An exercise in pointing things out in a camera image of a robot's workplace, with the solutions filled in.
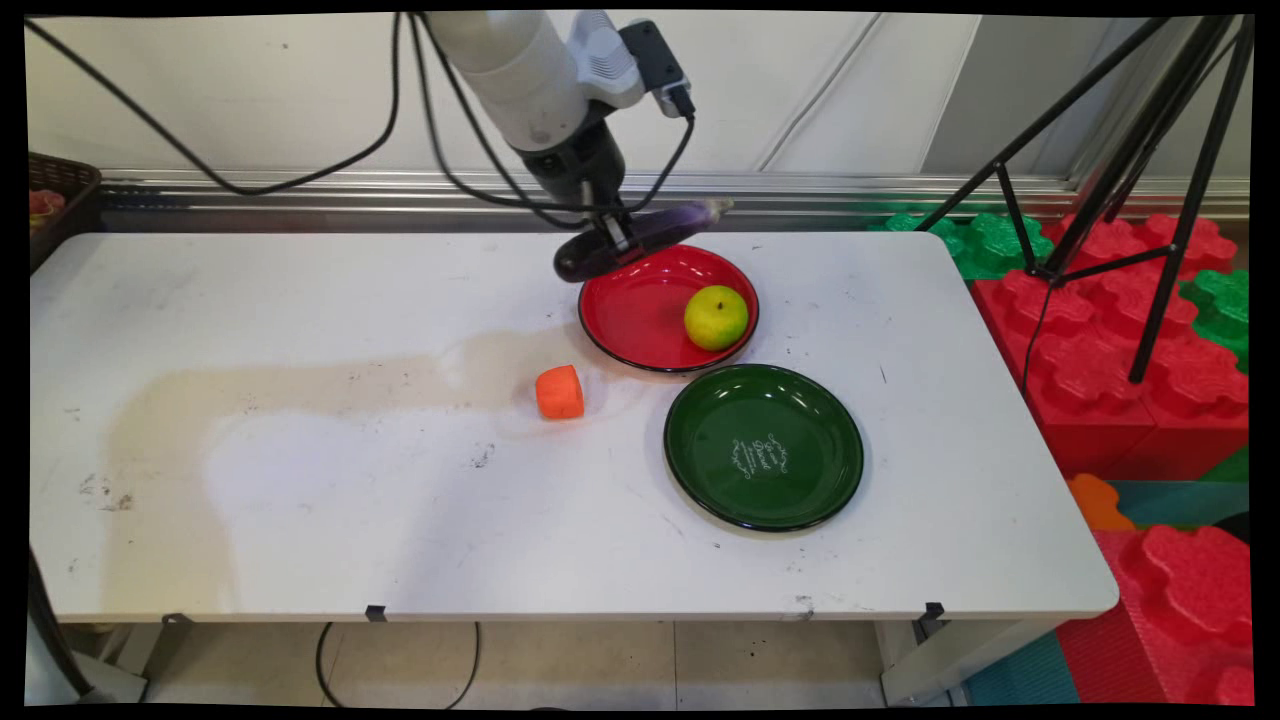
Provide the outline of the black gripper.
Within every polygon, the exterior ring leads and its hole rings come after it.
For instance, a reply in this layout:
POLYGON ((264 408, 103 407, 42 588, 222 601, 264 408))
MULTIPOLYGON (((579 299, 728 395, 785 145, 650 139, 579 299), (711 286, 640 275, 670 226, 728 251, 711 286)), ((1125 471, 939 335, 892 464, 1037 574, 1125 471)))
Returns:
POLYGON ((616 264, 634 260, 632 234, 646 228, 646 204, 621 210, 626 167, 604 117, 586 117, 567 140, 541 150, 520 149, 518 156, 550 196, 550 205, 573 211, 586 205, 609 208, 596 214, 596 225, 605 233, 616 264))

